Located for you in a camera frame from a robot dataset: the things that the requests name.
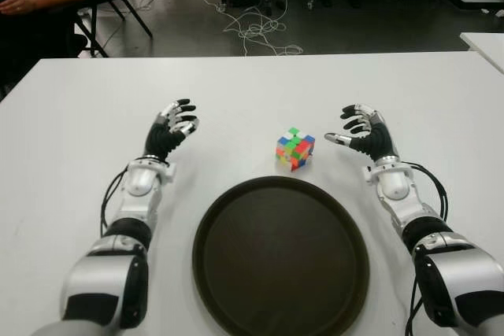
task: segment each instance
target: rubik's cube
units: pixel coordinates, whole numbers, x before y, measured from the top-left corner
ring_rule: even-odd
[[[276,158],[294,171],[306,164],[312,156],[315,138],[291,127],[276,144]]]

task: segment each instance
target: equipment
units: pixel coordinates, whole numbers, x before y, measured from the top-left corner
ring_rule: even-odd
[[[172,182],[175,175],[175,166],[165,159],[199,124],[196,116],[180,115],[195,110],[189,102],[173,102],[157,115],[143,156],[129,163],[111,183],[100,226],[107,226],[106,203],[124,176],[119,211],[106,233],[70,272],[61,293],[62,321],[34,335],[117,334],[142,322],[149,279],[146,257],[156,227],[161,187]]]
[[[349,105],[342,119],[352,138],[327,133],[328,141],[369,155],[374,168],[366,181],[376,185],[382,206],[411,253],[428,317],[460,335],[500,335],[504,330],[504,271],[495,259],[453,232],[418,197],[412,169],[401,162],[383,117],[367,105]]]

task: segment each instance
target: gray floor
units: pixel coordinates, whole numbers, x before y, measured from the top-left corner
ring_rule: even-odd
[[[131,0],[144,6],[149,0]],[[333,7],[316,4],[309,11],[307,0],[289,0],[281,20],[286,31],[269,35],[276,46],[299,45],[304,54],[387,53],[467,50],[459,39],[462,31],[504,32],[504,20],[479,10],[464,11],[447,0],[363,0],[352,9],[345,0]],[[239,15],[239,9],[228,12]],[[207,57],[243,55],[243,42],[236,33],[223,33],[229,23],[203,0],[153,0],[140,16],[150,26],[150,40],[132,15],[126,21],[106,6],[98,19],[99,41],[111,57]],[[271,55],[265,46],[247,43],[249,55]]]

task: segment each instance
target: round tray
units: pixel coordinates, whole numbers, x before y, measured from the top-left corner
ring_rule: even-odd
[[[297,179],[252,179],[203,217],[193,272],[205,306],[229,333],[337,335],[369,283],[364,240],[348,212]]]

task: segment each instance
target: white table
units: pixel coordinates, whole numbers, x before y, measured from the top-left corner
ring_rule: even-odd
[[[57,320],[63,280],[98,237],[107,184],[142,152],[155,114],[183,97],[198,105],[202,123],[170,157],[179,171],[164,190],[151,246],[149,310],[127,335],[225,334],[193,283],[193,237],[220,194],[263,175],[314,183],[360,227],[370,287],[347,334],[404,333],[413,269],[364,184],[361,167],[370,160],[323,140],[342,130],[340,109],[355,102],[379,109],[403,158],[442,180],[450,225],[504,263],[504,86],[478,53],[42,61],[0,103],[2,334]],[[291,126],[317,138],[311,165],[293,174],[274,158]],[[432,184],[419,175],[417,182],[437,209]],[[423,310],[415,329],[451,334]]]
[[[460,38],[504,74],[504,33],[461,33]]]

